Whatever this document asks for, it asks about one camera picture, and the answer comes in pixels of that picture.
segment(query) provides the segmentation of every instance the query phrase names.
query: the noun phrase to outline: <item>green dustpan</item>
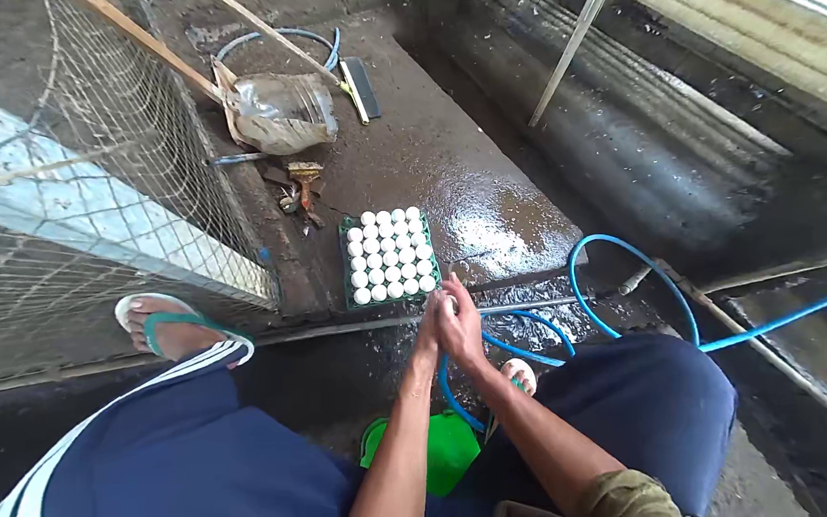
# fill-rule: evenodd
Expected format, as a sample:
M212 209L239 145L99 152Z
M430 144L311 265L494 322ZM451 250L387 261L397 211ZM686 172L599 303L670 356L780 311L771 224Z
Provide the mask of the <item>green dustpan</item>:
M372 464L375 451L388 425L387 418L372 422L362 435L359 464ZM467 422L446 409L429 418L429 438L426 444L426 491L434 496L446 496L464 476L481 447Z

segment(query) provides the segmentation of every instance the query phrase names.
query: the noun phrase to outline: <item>plastic bag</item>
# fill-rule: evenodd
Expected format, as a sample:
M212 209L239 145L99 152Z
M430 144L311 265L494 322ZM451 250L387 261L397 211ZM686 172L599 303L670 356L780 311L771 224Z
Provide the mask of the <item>plastic bag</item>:
M236 142L284 156L336 141L334 100L316 74L235 77L215 60L213 71L223 89L225 118Z

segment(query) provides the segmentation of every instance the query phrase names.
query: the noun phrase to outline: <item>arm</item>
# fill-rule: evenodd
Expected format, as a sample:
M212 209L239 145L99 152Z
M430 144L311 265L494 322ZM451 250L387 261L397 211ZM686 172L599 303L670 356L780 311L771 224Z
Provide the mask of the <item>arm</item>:
M422 516L425 512L430 390L439 355L435 313L436 298L431 296L391 419L353 502L351 517Z
M550 499L564 514L572 514L598 476L626 467L493 368L483 354L481 317L468 291L454 274L443 288L436 317L443 348L496 413ZM448 294L458 301L457 315Z

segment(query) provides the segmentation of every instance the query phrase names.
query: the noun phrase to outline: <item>flip-flop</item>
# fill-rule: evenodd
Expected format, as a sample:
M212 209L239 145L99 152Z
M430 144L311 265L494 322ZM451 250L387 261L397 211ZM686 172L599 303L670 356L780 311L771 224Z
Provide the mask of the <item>flip-flop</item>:
M114 317L117 318L117 322L120 323L121 326L127 332L132 332L130 330L129 312L130 304L136 298L158 298L161 300L166 300L167 302L174 303L179 307L187 310L186 313L158 312L151 313L148 316L146 316L145 322L143 323L143 334L145 335L145 344L147 344L152 353L154 353L158 357L165 357L165 355L162 353L161 347L158 346L158 338L155 336L155 325L159 323L192 323L195 325L205 326L206 328L218 330L219 332L228 336L233 341L245 342L253 345L253 342L249 337L239 334L238 332L235 332L230 328L225 328L224 326L220 326L216 323L213 323L190 305L182 302L181 300L178 300L177 298L174 298L169 294L161 294L160 292L138 292L136 294L124 296L117 302L117 305L114 306Z
M531 369L531 366L529 366L527 362L520 358L514 357L504 362L503 366L500 368L500 371L502 371L507 365L511 365L513 367L513 376L509 379L509 381L515 384L515 387L519 388L527 394L529 386L525 384L530 384L532 387L534 387L535 391L537 391L537 377L535 377L535 371ZM525 383L522 383L521 381L515 378L515 374L519 373L520 371L522 371L522 373L525 375ZM484 443L490 440L490 437L493 436L493 432L496 431L496 428L499 425L499 423L500 422L496 419L496 415L491 411L490 419L487 421L487 431L484 433L483 437Z
M529 386L523 385L522 382L515 378L515 374L522 371L522 373L525 375L525 383L530 384L530 387L534 388L534 390L537 390L537 378L535 377L535 371L531 369L531 366L529 366L527 362L520 358L514 357L506 361L503 364L503 367L500 368L500 371L504 370L507 365L511 365L513 368L513 377L512 379L510 379L513 382L513 384L518 386L518 388L524 391L525 393L528 393Z

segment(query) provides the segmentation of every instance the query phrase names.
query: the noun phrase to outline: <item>person's left hand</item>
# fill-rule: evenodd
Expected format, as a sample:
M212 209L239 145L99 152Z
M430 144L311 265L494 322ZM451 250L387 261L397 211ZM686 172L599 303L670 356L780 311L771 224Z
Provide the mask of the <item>person's left hand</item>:
M439 334L436 329L438 295L439 291L432 291L426 298L426 310L417 327L416 344L413 347L414 354L431 358L433 362L439 357Z

